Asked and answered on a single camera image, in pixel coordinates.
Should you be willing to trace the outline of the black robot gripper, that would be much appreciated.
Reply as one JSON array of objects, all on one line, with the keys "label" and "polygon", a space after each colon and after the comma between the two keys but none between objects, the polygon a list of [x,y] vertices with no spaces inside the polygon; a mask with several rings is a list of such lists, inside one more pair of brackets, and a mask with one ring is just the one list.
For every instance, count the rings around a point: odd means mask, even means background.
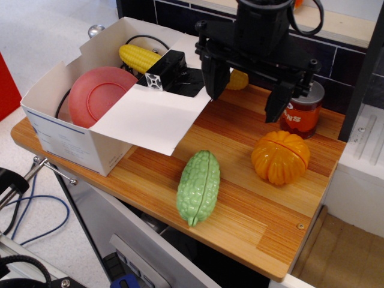
[{"label": "black robot gripper", "polygon": [[300,30],[294,8],[294,1],[238,1],[234,22],[200,20],[195,24],[199,34],[196,53],[213,100],[229,83],[230,68],[275,84],[265,106],[266,123],[279,120],[292,96],[309,93],[321,64],[293,41],[289,28],[310,36],[322,27]]}]

